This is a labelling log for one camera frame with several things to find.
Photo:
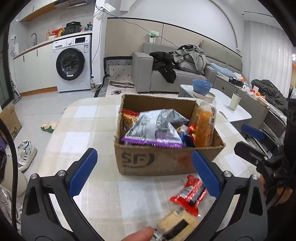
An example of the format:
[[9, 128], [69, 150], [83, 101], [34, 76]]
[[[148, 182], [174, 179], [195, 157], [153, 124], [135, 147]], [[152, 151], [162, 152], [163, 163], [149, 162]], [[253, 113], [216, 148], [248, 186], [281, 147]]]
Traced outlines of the person left hand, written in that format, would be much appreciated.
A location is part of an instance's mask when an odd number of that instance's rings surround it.
[[150, 226], [147, 226], [135, 233], [132, 233], [122, 239], [122, 241], [150, 241], [154, 234], [154, 229]]

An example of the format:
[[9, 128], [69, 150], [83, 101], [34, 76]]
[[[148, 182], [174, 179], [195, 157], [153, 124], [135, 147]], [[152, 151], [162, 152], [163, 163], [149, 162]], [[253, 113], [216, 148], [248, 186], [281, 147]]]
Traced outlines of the person right hand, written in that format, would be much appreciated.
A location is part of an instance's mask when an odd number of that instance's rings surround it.
[[293, 190], [288, 188], [278, 188], [278, 189], [273, 189], [270, 191], [266, 191], [265, 190], [265, 180], [264, 177], [262, 175], [260, 175], [259, 177], [259, 181], [260, 181], [260, 185], [262, 187], [262, 191], [264, 193], [264, 198], [265, 198], [265, 202], [266, 205], [278, 205], [278, 204], [282, 204], [286, 201], [288, 201], [288, 199], [290, 198], [290, 196], [293, 193]]

